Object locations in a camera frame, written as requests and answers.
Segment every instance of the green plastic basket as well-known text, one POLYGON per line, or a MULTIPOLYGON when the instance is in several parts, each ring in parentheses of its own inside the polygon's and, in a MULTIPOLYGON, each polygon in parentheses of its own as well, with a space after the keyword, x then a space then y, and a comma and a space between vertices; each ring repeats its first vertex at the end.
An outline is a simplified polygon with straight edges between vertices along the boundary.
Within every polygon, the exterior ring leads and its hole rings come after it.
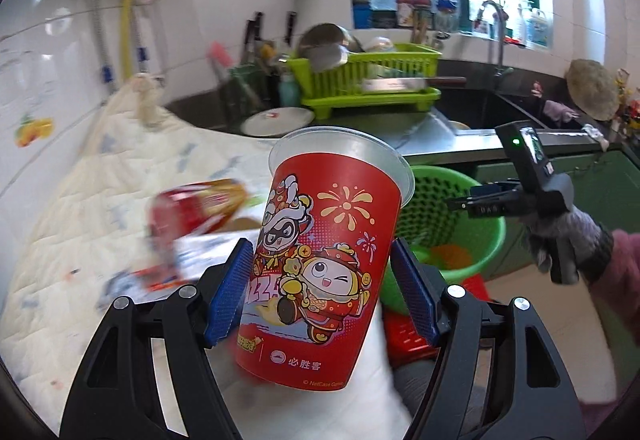
POLYGON ((290 58, 289 68, 300 84, 301 103, 325 120, 334 107, 357 107, 381 104, 415 103, 418 110, 428 111, 440 98, 433 87, 415 92, 370 93, 361 88, 371 64, 394 68, 409 76, 435 76, 440 52, 420 44, 396 44, 397 52, 351 54, 348 62, 334 70, 313 73, 307 58, 290 58))
MULTIPOLYGON (((410 246, 455 244, 466 248, 474 264, 458 270, 441 270, 449 284, 457 284, 482 269, 499 252, 506 225, 503 217, 471 219, 465 211, 451 212, 444 200, 468 195, 469 187, 479 185, 473 178, 442 167, 413 166, 415 194, 402 208, 396 237, 410 246)), ((380 289, 380 300, 392 310, 408 314, 396 278, 387 266, 380 289)))

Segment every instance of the yellow pipe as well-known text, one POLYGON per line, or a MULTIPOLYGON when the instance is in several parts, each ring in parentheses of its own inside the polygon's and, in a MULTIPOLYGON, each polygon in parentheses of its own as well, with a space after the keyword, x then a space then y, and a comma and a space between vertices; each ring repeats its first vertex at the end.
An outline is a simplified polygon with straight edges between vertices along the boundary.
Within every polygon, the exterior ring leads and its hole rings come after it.
POLYGON ((130 15, 133 0, 122 0, 122 11, 120 12, 120 61, 122 62, 123 81, 132 74, 130 41, 130 15))

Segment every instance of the white plate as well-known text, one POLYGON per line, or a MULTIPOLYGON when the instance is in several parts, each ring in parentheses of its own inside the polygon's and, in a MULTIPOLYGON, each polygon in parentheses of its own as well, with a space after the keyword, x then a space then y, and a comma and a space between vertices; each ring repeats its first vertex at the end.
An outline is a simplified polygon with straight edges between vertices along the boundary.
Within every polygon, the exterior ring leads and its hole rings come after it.
POLYGON ((276 137, 306 127, 314 118, 314 112, 303 107, 277 107, 249 117, 240 129, 248 136, 276 137))

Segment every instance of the cup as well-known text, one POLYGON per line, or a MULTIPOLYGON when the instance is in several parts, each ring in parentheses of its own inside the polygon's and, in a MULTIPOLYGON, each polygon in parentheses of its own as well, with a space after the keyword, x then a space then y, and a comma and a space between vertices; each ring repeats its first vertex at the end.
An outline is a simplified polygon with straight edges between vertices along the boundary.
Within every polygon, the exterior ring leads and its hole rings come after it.
POLYGON ((290 133, 269 165, 236 360, 283 386, 340 390, 369 328, 414 175, 384 142, 337 127, 290 133))

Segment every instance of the dish soap bottle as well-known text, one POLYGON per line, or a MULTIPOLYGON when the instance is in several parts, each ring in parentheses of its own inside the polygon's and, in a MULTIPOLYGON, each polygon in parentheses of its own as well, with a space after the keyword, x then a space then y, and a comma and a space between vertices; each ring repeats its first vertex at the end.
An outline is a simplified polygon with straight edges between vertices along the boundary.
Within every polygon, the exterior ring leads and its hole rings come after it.
POLYGON ((513 38, 521 44, 527 44, 527 22, 522 14, 522 3, 518 3, 518 13, 513 23, 513 38))
POLYGON ((280 78, 278 95, 281 107, 300 107, 300 88, 295 76, 288 70, 280 78))

